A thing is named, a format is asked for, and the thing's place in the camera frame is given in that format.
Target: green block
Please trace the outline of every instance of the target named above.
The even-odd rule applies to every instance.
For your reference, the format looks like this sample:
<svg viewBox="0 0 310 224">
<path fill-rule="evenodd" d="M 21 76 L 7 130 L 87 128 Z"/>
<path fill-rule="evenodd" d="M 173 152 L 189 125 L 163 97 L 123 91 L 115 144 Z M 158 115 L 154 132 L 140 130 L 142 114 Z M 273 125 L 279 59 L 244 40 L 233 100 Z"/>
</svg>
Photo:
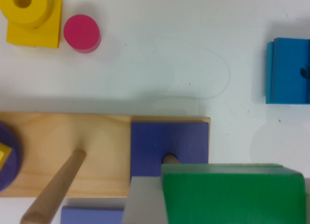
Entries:
<svg viewBox="0 0 310 224">
<path fill-rule="evenodd" d="M 163 165 L 170 224 L 305 224 L 303 175 L 278 165 Z"/>
</svg>

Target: blue shape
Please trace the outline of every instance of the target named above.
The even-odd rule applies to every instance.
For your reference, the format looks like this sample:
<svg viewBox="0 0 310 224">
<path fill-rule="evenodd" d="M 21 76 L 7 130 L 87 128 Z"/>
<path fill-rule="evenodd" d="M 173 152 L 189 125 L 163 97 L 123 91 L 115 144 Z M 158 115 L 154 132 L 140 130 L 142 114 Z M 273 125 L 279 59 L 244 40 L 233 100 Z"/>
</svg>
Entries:
<svg viewBox="0 0 310 224">
<path fill-rule="evenodd" d="M 0 191 L 6 189 L 19 173 L 22 162 L 22 149 L 16 135 L 0 122 L 0 143 L 12 148 L 11 154 L 0 171 Z"/>
<path fill-rule="evenodd" d="M 182 164 L 206 164 L 208 141 L 205 122 L 132 122 L 131 176 L 161 176 L 170 153 Z"/>
<path fill-rule="evenodd" d="M 61 224 L 121 224 L 123 210 L 63 207 Z"/>
<path fill-rule="evenodd" d="M 267 47 L 266 103 L 309 104 L 309 40 L 277 38 Z"/>
</svg>

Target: wooden peg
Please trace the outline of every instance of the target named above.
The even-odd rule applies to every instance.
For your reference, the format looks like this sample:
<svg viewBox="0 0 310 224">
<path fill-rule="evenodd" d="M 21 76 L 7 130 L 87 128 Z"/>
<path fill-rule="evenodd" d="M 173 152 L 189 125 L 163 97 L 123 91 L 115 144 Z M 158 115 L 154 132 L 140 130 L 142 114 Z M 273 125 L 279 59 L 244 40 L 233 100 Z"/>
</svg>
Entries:
<svg viewBox="0 0 310 224">
<path fill-rule="evenodd" d="M 75 179 L 86 153 L 77 149 L 20 220 L 20 224 L 49 224 Z"/>
<path fill-rule="evenodd" d="M 163 159 L 163 164 L 180 164 L 180 161 L 178 161 L 174 154 L 167 154 Z"/>
</svg>

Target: purple block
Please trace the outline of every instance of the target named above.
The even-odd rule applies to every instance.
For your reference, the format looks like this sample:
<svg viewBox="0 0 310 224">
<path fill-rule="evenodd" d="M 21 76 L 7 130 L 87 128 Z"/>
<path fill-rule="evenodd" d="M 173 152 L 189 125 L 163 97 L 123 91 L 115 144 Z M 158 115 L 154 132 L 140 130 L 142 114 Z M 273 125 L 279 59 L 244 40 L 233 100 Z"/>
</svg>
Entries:
<svg viewBox="0 0 310 224">
<path fill-rule="evenodd" d="M 0 122 L 0 143 L 12 148 L 11 154 L 0 171 L 0 191 L 6 189 L 19 173 L 22 161 L 22 150 L 16 135 Z"/>
<path fill-rule="evenodd" d="M 121 224 L 123 210 L 63 207 L 61 224 Z"/>
<path fill-rule="evenodd" d="M 206 164 L 208 137 L 205 122 L 132 122 L 131 176 L 161 176 L 169 153 L 182 164 Z"/>
</svg>

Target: yellow block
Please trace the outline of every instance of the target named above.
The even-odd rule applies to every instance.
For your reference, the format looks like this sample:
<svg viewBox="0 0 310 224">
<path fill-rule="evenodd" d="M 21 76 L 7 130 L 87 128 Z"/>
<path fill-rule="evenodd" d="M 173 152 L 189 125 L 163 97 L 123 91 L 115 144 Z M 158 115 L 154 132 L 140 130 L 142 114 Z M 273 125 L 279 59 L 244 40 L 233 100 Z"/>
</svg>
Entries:
<svg viewBox="0 0 310 224">
<path fill-rule="evenodd" d="M 4 164 L 7 162 L 11 151 L 12 149 L 10 147 L 0 143 L 0 171 L 2 170 Z"/>
<path fill-rule="evenodd" d="M 8 23 L 7 42 L 25 47 L 59 47 L 62 1 L 52 0 L 49 19 L 35 29 L 21 28 L 12 22 Z"/>
<path fill-rule="evenodd" d="M 48 20 L 51 2 L 51 0 L 0 0 L 0 8 L 8 21 L 23 28 L 36 28 Z"/>
</svg>

